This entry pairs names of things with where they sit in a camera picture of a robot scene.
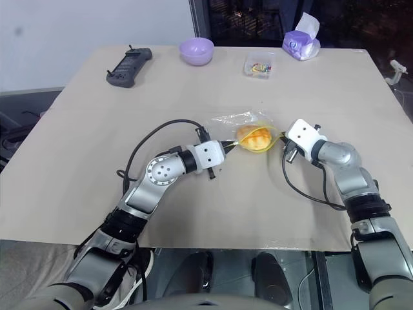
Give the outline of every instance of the bread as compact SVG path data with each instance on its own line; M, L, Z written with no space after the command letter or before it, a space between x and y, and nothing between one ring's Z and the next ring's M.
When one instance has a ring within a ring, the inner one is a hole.
M272 140L271 132L267 128L260 127L261 126L256 125L239 127L237 130L237 140L239 144L248 150L262 150L268 147Z

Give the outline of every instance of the tissue box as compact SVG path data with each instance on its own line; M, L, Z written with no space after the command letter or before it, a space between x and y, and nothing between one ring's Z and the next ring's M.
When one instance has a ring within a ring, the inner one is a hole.
M319 28L320 23L314 16L303 13L296 29L285 34L283 49L298 60L317 56L320 51L320 41L316 39Z
M297 60L307 60L316 56L320 42L299 30L289 31L284 36L283 50Z

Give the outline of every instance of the purple bowl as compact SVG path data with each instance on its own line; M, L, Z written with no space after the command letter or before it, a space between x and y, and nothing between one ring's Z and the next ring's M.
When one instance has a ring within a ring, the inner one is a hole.
M179 46L181 57L193 66L203 66L210 62L214 44L204 37L193 37Z

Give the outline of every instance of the beige tabletop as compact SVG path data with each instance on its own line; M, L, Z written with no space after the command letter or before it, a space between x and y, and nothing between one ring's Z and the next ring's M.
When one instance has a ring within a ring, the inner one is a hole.
M281 130L303 118L330 141L353 144L413 246L413 124L365 50L322 49L300 62L279 48L217 47L208 65L191 67L175 46L151 49L132 88L105 81L125 52L113 46L95 52L62 91L0 175L0 238L81 242L121 198L115 171L147 132L190 118L213 139L229 139L210 119L255 110ZM243 75L253 50L276 53L269 80ZM196 142L191 125L163 129L138 152L131 175L157 152ZM299 188L322 197L318 169L301 158L287 168ZM188 175L168 190L142 246L349 250L347 214L288 187L281 144L266 154L233 150L215 171L214 180ZM331 178L327 189L338 202Z

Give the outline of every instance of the remote controller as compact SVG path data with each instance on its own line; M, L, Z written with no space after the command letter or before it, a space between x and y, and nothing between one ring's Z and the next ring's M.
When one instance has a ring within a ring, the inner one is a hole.
M132 87L135 77L147 60L152 58L149 48L132 48L127 50L124 58L113 71L107 70L106 80L113 86Z

